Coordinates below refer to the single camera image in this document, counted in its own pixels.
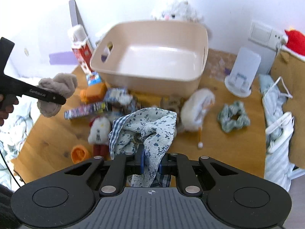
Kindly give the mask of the person's left hand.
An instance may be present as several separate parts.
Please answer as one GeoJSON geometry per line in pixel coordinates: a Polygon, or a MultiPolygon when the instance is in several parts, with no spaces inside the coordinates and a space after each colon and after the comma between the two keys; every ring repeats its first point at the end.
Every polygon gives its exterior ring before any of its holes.
{"type": "Polygon", "coordinates": [[[4,124],[8,116],[14,111],[14,105],[18,105],[19,101],[15,95],[9,95],[9,98],[1,94],[1,102],[4,102],[4,106],[1,106],[1,126],[4,124]]]}

